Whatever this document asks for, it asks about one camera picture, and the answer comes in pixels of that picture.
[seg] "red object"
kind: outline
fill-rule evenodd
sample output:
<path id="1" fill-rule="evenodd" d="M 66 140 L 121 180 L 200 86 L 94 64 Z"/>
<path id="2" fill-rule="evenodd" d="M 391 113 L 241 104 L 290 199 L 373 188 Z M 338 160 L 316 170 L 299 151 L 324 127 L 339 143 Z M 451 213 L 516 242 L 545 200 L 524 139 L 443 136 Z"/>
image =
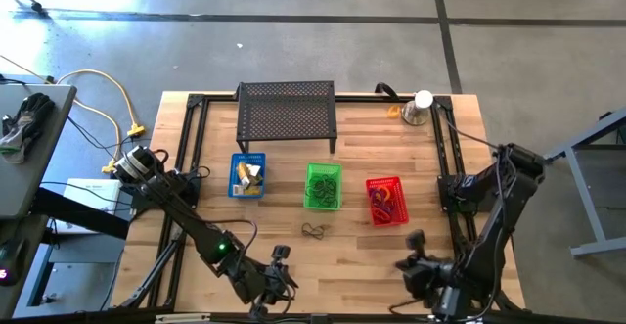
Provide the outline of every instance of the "red object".
<path id="1" fill-rule="evenodd" d="M 407 204 L 404 201 L 404 192 L 402 192 L 402 184 L 399 177 L 374 178 L 365 181 L 365 188 L 370 199 L 370 214 L 374 226 L 391 226 L 400 225 L 409 222 L 409 213 L 407 212 Z M 389 191 L 389 200 L 387 204 L 391 204 L 390 218 L 386 221 L 386 217 L 381 217 L 380 206 L 375 206 L 372 201 L 372 192 L 375 190 Z"/>

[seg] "green basket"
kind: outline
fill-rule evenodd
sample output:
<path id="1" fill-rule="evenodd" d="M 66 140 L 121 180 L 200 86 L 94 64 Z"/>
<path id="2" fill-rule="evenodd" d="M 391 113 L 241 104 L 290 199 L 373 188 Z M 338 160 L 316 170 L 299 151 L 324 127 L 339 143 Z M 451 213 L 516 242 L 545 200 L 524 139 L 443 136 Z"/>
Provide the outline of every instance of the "green basket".
<path id="1" fill-rule="evenodd" d="M 315 191 L 315 183 L 323 185 L 335 184 L 335 202 L 329 200 L 332 195 L 324 194 L 326 199 L 320 200 Z M 304 207 L 320 210 L 339 210 L 341 208 L 341 165 L 335 163 L 313 163 L 306 168 L 306 184 L 304 186 Z"/>

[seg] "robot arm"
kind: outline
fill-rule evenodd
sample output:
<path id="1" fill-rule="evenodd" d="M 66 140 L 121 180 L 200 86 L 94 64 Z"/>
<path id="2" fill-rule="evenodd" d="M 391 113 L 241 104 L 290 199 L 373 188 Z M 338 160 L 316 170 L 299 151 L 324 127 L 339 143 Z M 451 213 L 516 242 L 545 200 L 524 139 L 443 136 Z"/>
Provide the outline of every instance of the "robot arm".
<path id="1" fill-rule="evenodd" d="M 297 288 L 288 267 L 281 263 L 289 256 L 288 246 L 276 246 L 270 265 L 262 264 L 246 256 L 246 246 L 230 231 L 215 225 L 220 220 L 203 220 L 181 195 L 193 188 L 189 178 L 176 171 L 165 172 L 163 163 L 155 153 L 144 147 L 136 147 L 115 163 L 115 177 L 126 189 L 140 193 L 158 205 L 196 244 L 202 261 L 217 277 L 226 275 L 243 303 L 252 302 L 250 314 L 262 318 L 267 314 L 264 304 L 278 300 L 290 301 L 288 287 Z"/>
<path id="2" fill-rule="evenodd" d="M 472 301 L 491 306 L 500 293 L 505 245 L 526 202 L 544 180 L 542 157 L 515 144 L 501 146 L 496 155 L 497 162 L 448 188 L 449 197 L 461 203 L 492 207 L 477 240 L 456 260 L 437 259 L 425 255 L 425 236 L 419 230 L 407 238 L 407 247 L 414 252 L 396 263 L 407 291 L 415 299 L 427 300 L 439 319 L 465 318 Z"/>

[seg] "concrete floor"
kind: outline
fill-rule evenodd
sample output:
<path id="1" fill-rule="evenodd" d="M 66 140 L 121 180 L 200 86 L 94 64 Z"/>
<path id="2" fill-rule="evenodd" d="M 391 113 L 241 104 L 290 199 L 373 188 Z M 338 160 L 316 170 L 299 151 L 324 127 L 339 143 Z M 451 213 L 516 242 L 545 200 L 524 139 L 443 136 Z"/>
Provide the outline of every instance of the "concrete floor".
<path id="1" fill-rule="evenodd" d="M 166 14 L 437 15 L 434 0 L 38 1 L 49 8 Z M 445 0 L 445 4 L 451 18 L 610 20 L 626 18 L 625 1 Z M 0 0 L 0 9 L 16 7 L 13 0 Z M 332 79 L 341 91 L 371 91 L 385 81 L 403 92 L 451 92 L 436 24 L 42 21 L 0 16 L 0 29 L 2 53 L 39 73 L 59 77 L 85 68 L 110 73 L 128 89 L 139 119 L 149 128 L 163 90 L 234 89 L 240 81 Z M 516 142 L 544 153 L 626 103 L 624 27 L 451 26 L 451 37 L 463 92 L 478 95 L 492 142 Z M 0 63 L 0 72 L 20 73 L 6 63 Z M 121 96 L 103 79 L 86 75 L 70 83 L 78 87 L 79 98 L 115 116 L 122 129 L 130 125 Z M 113 143 L 105 120 L 77 108 L 71 116 L 103 143 Z M 66 127 L 53 159 L 46 179 L 57 181 L 100 177 L 100 166 L 108 161 L 73 127 Z M 626 213 L 619 213 L 609 217 L 624 218 Z M 626 318 L 626 253 L 583 260 L 569 255 L 570 246 L 592 240 L 569 170 L 558 163 L 528 203 L 514 237 L 528 308 L 573 317 Z M 115 262 L 114 251 L 110 262 Z M 110 264 L 97 266 L 112 272 Z M 90 291 L 83 296 L 101 299 L 106 289 L 94 286 Z M 21 308 L 18 315 L 35 312 Z"/>

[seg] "wooden tabletop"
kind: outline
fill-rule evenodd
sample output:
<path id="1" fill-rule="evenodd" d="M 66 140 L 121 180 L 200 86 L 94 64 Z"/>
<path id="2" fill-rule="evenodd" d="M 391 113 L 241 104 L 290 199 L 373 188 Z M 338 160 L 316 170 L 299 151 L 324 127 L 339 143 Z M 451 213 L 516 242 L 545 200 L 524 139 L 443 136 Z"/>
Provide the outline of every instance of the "wooden tabletop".
<path id="1" fill-rule="evenodd" d="M 172 168 L 185 114 L 188 92 L 164 92 L 156 118 L 151 149 L 165 149 L 170 154 L 166 168 Z M 475 95 L 452 96 L 454 114 L 460 130 L 485 138 L 485 130 Z M 268 263 L 277 244 L 291 246 L 286 264 L 298 283 L 296 300 L 290 313 L 376 313 L 387 314 L 387 307 L 406 301 L 401 273 L 393 267 L 405 258 L 407 234 L 423 229 L 426 252 L 452 256 L 447 218 L 440 212 L 435 186 L 439 162 L 431 121 L 418 127 L 400 118 L 386 117 L 391 104 L 337 103 L 338 139 L 334 155 L 328 140 L 251 142 L 252 152 L 267 155 L 266 192 L 260 200 L 238 200 L 227 196 L 230 159 L 239 151 L 235 141 L 236 103 L 212 103 L 204 132 L 201 165 L 211 175 L 201 185 L 198 213 L 206 219 L 246 218 L 256 221 L 259 235 L 248 255 Z M 448 130 L 444 138 L 449 147 Z M 186 152 L 189 165 L 192 137 Z M 461 139 L 467 173 L 477 173 L 491 163 L 486 146 Z M 312 211 L 303 207 L 304 181 L 309 162 L 340 163 L 343 167 L 343 202 L 339 211 Z M 450 170 L 455 171 L 452 159 Z M 399 176 L 409 209 L 409 223 L 401 226 L 373 227 L 365 191 L 367 178 Z M 476 217 L 478 230 L 487 214 Z M 119 267 L 112 305 L 130 296 L 153 265 L 163 213 L 149 211 L 134 221 Z M 301 225 L 329 225 L 322 241 L 304 238 Z M 247 242 L 248 225 L 221 225 Z M 511 245 L 506 248 L 502 288 L 517 305 L 524 300 L 517 277 Z M 163 300 L 169 268 L 161 285 Z M 284 303 L 270 308 L 281 311 Z M 228 280 L 215 278 L 187 241 L 182 265 L 177 311 L 248 312 L 235 295 Z M 429 313 L 421 304 L 405 312 Z"/>

